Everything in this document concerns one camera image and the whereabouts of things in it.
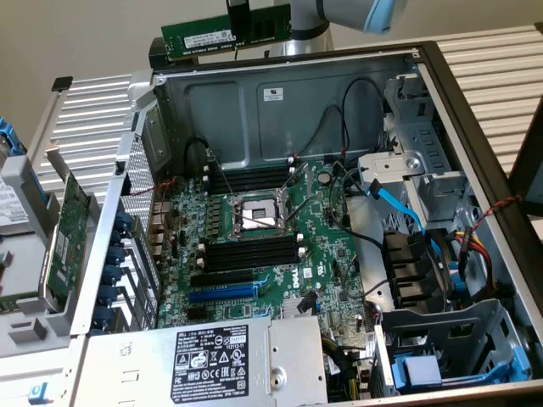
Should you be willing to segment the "black box behind case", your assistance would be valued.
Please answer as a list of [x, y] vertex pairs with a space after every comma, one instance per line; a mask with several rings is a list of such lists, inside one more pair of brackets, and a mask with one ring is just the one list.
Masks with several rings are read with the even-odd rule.
[[154, 72], [163, 70], [173, 70], [180, 68], [192, 68], [199, 64], [197, 57], [188, 59], [170, 60], [166, 51], [165, 40], [163, 37], [155, 37], [148, 50], [149, 66]]

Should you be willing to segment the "blue plastic disk carrier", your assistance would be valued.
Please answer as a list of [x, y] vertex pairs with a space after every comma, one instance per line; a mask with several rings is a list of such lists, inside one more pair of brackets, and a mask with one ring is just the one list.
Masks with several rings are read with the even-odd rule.
[[520, 346], [512, 349], [509, 360], [500, 360], [483, 373], [467, 376], [443, 378], [435, 355], [402, 356], [391, 369], [395, 389], [400, 394], [524, 382], [531, 378], [529, 360]]

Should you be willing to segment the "black fan shroud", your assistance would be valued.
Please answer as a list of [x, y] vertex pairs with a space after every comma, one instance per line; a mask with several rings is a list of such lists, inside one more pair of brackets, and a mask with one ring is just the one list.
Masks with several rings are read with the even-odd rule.
[[433, 248], [421, 232], [386, 231], [383, 263], [396, 309], [418, 314], [444, 310], [445, 284]]

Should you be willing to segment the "silver hard disk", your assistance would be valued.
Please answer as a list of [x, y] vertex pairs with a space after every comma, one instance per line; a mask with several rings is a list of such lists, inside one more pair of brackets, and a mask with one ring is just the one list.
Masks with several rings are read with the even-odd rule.
[[10, 236], [29, 232], [27, 213], [14, 189], [0, 177], [0, 235]]

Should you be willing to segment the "thin metal locking lever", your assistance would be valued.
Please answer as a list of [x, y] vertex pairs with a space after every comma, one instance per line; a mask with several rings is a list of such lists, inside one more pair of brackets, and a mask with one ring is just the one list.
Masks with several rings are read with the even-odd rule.
[[298, 207], [296, 207], [294, 211], [285, 220], [285, 224], [293, 220], [298, 215], [298, 213], [311, 201], [311, 199], [312, 197], [307, 197]]
[[227, 188], [228, 188], [228, 190], [229, 190], [229, 192], [230, 192], [232, 198], [234, 198], [234, 197], [235, 197], [235, 194], [234, 194], [233, 189], [232, 189], [232, 187], [231, 187], [231, 185], [230, 185], [230, 183], [229, 183], [229, 181], [228, 181], [228, 179], [227, 179], [227, 177], [226, 177], [225, 172], [223, 171], [223, 169], [222, 169], [222, 167], [221, 167], [220, 160], [218, 159], [216, 153], [215, 153], [213, 150], [211, 150], [211, 155], [212, 155], [214, 161], [216, 162], [217, 169], [218, 169], [218, 171], [220, 172], [221, 177], [222, 177], [222, 179], [224, 180], [224, 182], [225, 182], [225, 184], [226, 184], [226, 186], [227, 186]]

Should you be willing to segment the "green graphics card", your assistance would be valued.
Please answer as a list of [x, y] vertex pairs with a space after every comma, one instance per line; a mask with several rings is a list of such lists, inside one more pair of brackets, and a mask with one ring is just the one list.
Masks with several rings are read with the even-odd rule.
[[46, 156], [64, 183], [64, 195], [59, 219], [43, 260], [38, 292], [46, 309], [60, 312], [69, 295], [78, 290], [83, 273], [90, 198], [58, 148], [50, 147]]

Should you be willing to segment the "blue square button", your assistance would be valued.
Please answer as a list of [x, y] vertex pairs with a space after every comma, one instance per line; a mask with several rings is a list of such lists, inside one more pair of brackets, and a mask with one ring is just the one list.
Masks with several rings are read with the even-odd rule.
[[33, 385], [28, 393], [28, 403], [30, 405], [48, 404], [47, 390], [48, 384], [46, 382]]

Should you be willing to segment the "CPU socket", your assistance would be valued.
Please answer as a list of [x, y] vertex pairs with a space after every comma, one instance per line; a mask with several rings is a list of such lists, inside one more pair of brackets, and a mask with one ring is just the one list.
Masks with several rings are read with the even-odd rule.
[[232, 194], [227, 200], [231, 240], [258, 240], [281, 237], [293, 232], [288, 224], [290, 209], [286, 187]]

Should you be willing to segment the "grey disk bay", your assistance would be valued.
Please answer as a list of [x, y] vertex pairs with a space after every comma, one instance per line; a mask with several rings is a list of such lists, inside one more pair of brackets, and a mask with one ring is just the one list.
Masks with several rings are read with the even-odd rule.
[[452, 378], [483, 373], [509, 360], [514, 347], [523, 349], [510, 315], [496, 299], [426, 315], [408, 309], [387, 312], [375, 335], [376, 364], [370, 379], [374, 398], [408, 395], [395, 389], [391, 369], [402, 356], [435, 355], [441, 376]]

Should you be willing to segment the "metal socket cover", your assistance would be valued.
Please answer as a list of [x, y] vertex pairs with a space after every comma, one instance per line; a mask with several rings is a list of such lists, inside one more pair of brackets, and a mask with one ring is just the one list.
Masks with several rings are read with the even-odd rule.
[[278, 188], [278, 194], [283, 196], [290, 187], [302, 185], [305, 189], [305, 197], [313, 197], [313, 173], [307, 162], [297, 167], [289, 178]]

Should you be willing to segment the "open metal PC case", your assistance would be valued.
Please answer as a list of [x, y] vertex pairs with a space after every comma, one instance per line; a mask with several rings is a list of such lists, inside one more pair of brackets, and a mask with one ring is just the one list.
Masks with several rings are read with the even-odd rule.
[[[385, 129], [391, 112], [384, 100], [387, 80], [416, 74], [439, 113], [437, 129], [446, 155], [465, 172], [480, 209], [473, 226], [424, 226], [416, 212], [378, 180], [367, 187], [359, 159], [395, 145]], [[283, 101], [265, 102], [265, 88], [282, 87]], [[148, 240], [157, 197], [173, 181], [223, 170], [260, 166], [299, 167], [326, 161], [339, 179], [349, 215], [347, 232], [359, 257], [371, 373], [360, 398], [309, 407], [543, 407], [543, 246], [523, 213], [524, 193], [508, 184], [507, 168], [468, 104], [438, 45], [356, 49], [315, 56], [243, 61], [154, 72], [147, 94], [137, 99], [123, 139], [98, 224], [81, 291], [74, 336], [75, 378], [66, 383], [65, 403], [75, 407], [92, 337], [160, 328], [162, 282]], [[92, 327], [92, 312], [105, 264], [115, 213], [124, 210], [133, 228], [123, 239], [126, 259], [115, 286], [115, 312], [105, 329]], [[374, 398], [375, 328], [397, 310], [383, 263], [386, 231], [421, 232], [439, 261], [445, 284], [441, 312], [496, 299], [507, 310], [532, 369], [524, 382]]]

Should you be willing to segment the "silver disk bay cage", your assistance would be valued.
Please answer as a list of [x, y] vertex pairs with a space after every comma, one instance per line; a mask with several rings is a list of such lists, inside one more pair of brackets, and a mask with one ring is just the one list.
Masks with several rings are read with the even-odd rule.
[[387, 80], [384, 100], [391, 109], [385, 129], [395, 145], [359, 159], [364, 184], [378, 180], [414, 210], [424, 226], [476, 224], [480, 209], [473, 189], [465, 172], [445, 153], [437, 132], [439, 113], [423, 79], [408, 74]]

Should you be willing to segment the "silver chipset heatsink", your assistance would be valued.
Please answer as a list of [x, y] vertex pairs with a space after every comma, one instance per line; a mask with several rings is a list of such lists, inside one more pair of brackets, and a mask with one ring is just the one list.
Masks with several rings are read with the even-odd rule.
[[317, 315], [317, 301], [311, 298], [287, 298], [283, 301], [282, 319], [310, 317]]

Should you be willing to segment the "metal rear port stack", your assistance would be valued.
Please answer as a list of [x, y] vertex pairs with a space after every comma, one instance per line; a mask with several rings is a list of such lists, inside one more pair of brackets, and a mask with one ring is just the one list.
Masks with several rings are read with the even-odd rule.
[[160, 259], [164, 251], [171, 249], [174, 225], [170, 201], [156, 203], [153, 207], [148, 240], [154, 259]]

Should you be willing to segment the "long black expansion slot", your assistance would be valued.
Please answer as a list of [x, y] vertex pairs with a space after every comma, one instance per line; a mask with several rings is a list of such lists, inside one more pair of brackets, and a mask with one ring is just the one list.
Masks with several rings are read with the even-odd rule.
[[254, 281], [252, 270], [235, 270], [217, 273], [208, 273], [190, 277], [191, 287], [226, 286], [246, 284]]

